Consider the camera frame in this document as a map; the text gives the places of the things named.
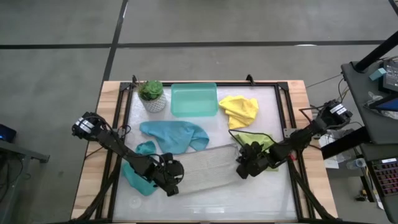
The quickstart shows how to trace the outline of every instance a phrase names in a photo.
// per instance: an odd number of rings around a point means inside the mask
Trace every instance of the teal plastic tray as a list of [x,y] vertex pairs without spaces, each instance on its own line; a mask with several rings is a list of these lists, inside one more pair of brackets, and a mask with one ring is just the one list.
[[172,114],[177,117],[214,116],[218,111],[215,83],[172,85]]

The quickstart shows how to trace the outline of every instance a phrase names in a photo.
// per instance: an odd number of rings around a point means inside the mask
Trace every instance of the succulent plant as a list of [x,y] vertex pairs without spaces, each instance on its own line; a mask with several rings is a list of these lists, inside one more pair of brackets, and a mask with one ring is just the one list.
[[138,86],[138,94],[145,101],[155,100],[163,94],[163,85],[159,81],[146,81]]

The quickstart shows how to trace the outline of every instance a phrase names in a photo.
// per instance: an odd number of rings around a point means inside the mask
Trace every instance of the black floor stripe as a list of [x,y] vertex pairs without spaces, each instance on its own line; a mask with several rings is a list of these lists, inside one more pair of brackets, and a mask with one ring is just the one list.
[[274,46],[338,46],[338,45],[379,45],[384,40],[323,40],[323,41],[249,41],[249,42],[163,42],[163,43],[125,43],[118,44],[121,24],[118,22],[112,44],[24,44],[24,45],[0,45],[1,49],[105,49],[111,48],[112,53],[116,49],[144,49],[144,48],[179,48],[179,47],[274,47]]
[[250,42],[165,42],[165,43],[126,43],[118,48],[173,48],[173,47],[272,47],[296,45],[379,45],[384,40],[326,40],[326,41],[250,41]]
[[106,49],[112,44],[22,44],[22,45],[0,45],[0,49]]
[[392,9],[396,12],[396,14],[398,15],[398,6],[397,3],[395,2],[395,0],[388,0],[392,6]]
[[126,13],[128,2],[129,2],[129,0],[123,0],[122,7],[120,8],[119,19],[118,19],[118,23],[116,24],[116,28],[114,30],[112,46],[111,46],[111,50],[109,50],[109,55],[108,55],[108,59],[106,61],[104,75],[102,77],[102,82],[108,81],[109,77],[111,75],[112,64],[113,64],[114,56],[115,56],[116,49],[118,46],[119,37],[120,37],[123,20],[124,20],[124,14]]

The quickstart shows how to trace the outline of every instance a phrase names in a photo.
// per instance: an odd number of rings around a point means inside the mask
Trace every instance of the clear plastic bag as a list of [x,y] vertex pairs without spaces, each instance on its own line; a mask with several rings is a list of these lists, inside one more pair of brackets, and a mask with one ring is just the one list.
[[369,94],[369,97],[371,98],[371,100],[369,100],[368,102],[365,103],[365,108],[367,108],[367,109],[369,109],[369,110],[371,110],[371,111],[373,111],[375,113],[378,113],[380,115],[386,116],[388,118],[398,119],[398,112],[395,112],[395,111],[378,111],[378,110],[374,110],[374,109],[369,108],[370,104],[372,104],[372,103],[374,103],[374,102],[376,102],[378,100],[383,99],[383,97],[379,96],[379,95],[375,95],[371,91],[369,91],[368,94]]

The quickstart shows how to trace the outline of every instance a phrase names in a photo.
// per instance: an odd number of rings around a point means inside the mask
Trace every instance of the computer monitor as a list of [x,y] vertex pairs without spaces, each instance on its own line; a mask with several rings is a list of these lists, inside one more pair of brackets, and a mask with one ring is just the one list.
[[398,93],[389,95],[369,105],[375,110],[398,111]]
[[7,126],[0,124],[0,141],[12,143],[17,132]]

